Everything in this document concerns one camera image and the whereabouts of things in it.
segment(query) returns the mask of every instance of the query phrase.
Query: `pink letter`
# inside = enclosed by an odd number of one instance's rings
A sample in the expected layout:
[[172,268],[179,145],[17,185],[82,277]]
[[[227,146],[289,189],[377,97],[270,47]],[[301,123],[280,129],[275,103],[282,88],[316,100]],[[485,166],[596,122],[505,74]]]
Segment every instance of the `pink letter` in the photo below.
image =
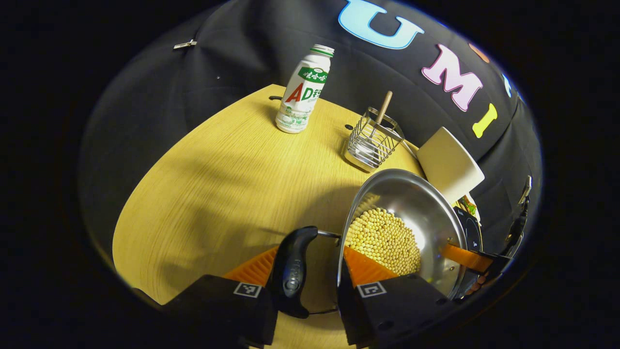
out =
[[437,46],[441,50],[437,61],[430,68],[422,68],[422,74],[426,76],[426,79],[439,85],[441,84],[441,74],[445,71],[446,81],[443,84],[443,90],[449,92],[455,88],[461,88],[452,94],[452,100],[456,106],[466,112],[476,91],[482,88],[482,82],[474,73],[461,75],[459,58],[444,45],[439,44]]

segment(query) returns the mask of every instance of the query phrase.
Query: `ad calcium milk bottle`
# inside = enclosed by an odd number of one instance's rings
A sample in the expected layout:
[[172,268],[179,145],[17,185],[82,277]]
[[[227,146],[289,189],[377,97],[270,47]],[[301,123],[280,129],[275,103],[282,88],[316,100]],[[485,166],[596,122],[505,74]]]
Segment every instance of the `ad calcium milk bottle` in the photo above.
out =
[[315,45],[295,68],[275,117],[275,124],[284,132],[298,134],[308,126],[310,113],[325,86],[330,58],[334,49]]

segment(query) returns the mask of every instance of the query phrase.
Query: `black handle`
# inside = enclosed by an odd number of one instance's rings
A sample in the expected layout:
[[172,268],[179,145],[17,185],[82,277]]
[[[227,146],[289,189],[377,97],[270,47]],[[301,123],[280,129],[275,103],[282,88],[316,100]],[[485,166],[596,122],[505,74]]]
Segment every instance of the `black handle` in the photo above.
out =
[[317,227],[303,227],[282,240],[266,286],[277,310],[300,319],[310,315],[301,305],[301,290],[306,282],[306,250],[318,232]]

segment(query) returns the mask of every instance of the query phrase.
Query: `metal utensil holder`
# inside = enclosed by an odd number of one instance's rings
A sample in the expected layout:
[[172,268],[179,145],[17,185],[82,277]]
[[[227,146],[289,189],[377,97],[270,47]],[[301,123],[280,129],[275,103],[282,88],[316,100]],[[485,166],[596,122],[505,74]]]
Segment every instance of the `metal utensil holder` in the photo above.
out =
[[351,131],[345,158],[366,172],[376,170],[405,138],[398,123],[387,115],[383,122],[391,127],[383,127],[375,122],[378,111],[368,107],[357,125]]

